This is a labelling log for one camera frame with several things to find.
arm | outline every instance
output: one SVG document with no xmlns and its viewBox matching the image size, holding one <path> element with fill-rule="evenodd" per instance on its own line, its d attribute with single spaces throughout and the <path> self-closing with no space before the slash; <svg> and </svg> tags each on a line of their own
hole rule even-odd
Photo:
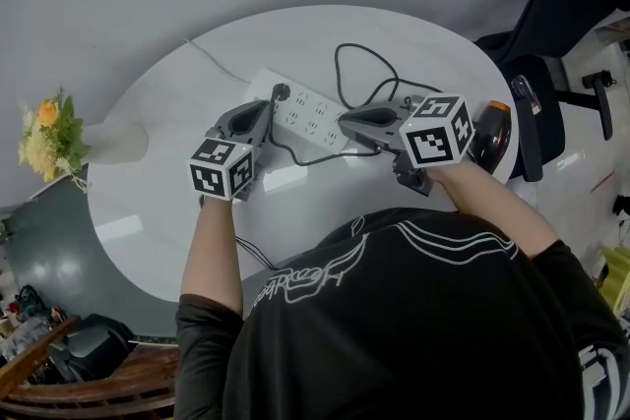
<svg viewBox="0 0 630 420">
<path fill-rule="evenodd" d="M 176 315 L 181 356 L 175 419 L 221 419 L 225 373 L 242 312 L 232 205 L 208 199 L 197 219 Z"/>
<path fill-rule="evenodd" d="M 463 213 L 501 229 L 530 258 L 558 240 L 551 225 L 528 204 L 470 161 L 428 170 Z"/>
<path fill-rule="evenodd" d="M 232 203 L 207 199 L 197 219 L 181 294 L 196 294 L 243 314 Z"/>
</svg>

flower bouquet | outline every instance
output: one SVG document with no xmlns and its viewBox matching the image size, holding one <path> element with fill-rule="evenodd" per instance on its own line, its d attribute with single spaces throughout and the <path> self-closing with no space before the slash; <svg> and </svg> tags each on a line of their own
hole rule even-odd
<svg viewBox="0 0 630 420">
<path fill-rule="evenodd" d="M 68 175 L 82 191 L 88 182 L 77 177 L 81 160 L 91 147 L 81 141 L 83 120 L 75 117 L 72 96 L 63 90 L 44 100 L 37 111 L 24 107 L 24 129 L 18 154 L 20 164 L 27 162 L 33 171 L 43 175 L 44 182 Z"/>
</svg>

white tile floor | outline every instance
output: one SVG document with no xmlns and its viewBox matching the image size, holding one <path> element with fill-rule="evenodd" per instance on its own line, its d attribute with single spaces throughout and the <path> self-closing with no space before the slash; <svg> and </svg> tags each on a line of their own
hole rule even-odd
<svg viewBox="0 0 630 420">
<path fill-rule="evenodd" d="M 592 43 L 590 47 L 587 55 L 572 52 L 565 58 L 567 76 L 575 91 L 583 90 L 576 77 L 602 69 L 617 80 L 606 92 L 612 138 L 603 139 L 596 111 L 563 103 L 565 152 L 544 167 L 541 181 L 531 184 L 519 178 L 509 185 L 551 222 L 585 269 L 593 272 L 600 244 L 614 246 L 618 241 L 619 219 L 611 212 L 612 202 L 621 191 L 630 195 L 630 93 L 624 80 L 628 63 L 618 45 L 595 51 Z"/>
</svg>

white oval table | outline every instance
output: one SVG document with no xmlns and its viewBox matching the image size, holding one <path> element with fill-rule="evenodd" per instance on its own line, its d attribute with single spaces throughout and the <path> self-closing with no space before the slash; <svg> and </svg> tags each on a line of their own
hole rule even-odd
<svg viewBox="0 0 630 420">
<path fill-rule="evenodd" d="M 337 102 L 335 48 L 342 42 L 363 44 L 389 60 L 402 78 L 463 93 L 472 114 L 490 99 L 510 105 L 512 138 L 495 177 L 507 181 L 514 166 L 518 122 L 499 70 L 470 41 L 423 20 L 361 7 L 300 7 L 239 20 L 195 42 L 245 81 L 267 67 Z M 342 52 L 341 64 L 350 103 L 361 103 L 391 77 L 381 62 L 359 50 Z M 389 90 L 375 101 L 386 99 Z M 149 149 L 138 162 L 90 166 L 92 220 L 109 258 L 158 298 L 178 299 L 199 213 L 186 160 L 219 116 L 244 101 L 246 91 L 247 85 L 185 44 L 147 71 L 107 116 L 107 121 L 140 121 L 149 133 Z M 412 93 L 401 85 L 397 96 Z M 290 162 L 288 153 L 269 145 L 266 149 L 275 151 L 273 162 L 260 174 L 249 201 L 234 203 L 234 222 L 237 235 L 274 263 L 312 248 L 364 213 L 389 207 L 453 208 L 441 188 L 424 198 L 399 185 L 386 154 L 302 168 Z M 323 154 L 313 147 L 307 157 Z M 243 250 L 239 261 L 242 278 L 263 269 Z"/>
</svg>

white power strip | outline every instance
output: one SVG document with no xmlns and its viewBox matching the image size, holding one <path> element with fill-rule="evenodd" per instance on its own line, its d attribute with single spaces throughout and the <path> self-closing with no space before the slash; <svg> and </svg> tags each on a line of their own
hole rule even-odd
<svg viewBox="0 0 630 420">
<path fill-rule="evenodd" d="M 254 77 L 245 100 L 270 99 L 278 83 L 288 85 L 290 95 L 285 101 L 276 101 L 274 125 L 287 128 L 332 154 L 344 150 L 347 137 L 340 130 L 337 119 L 347 111 L 321 94 L 269 69 L 262 69 Z"/>
</svg>

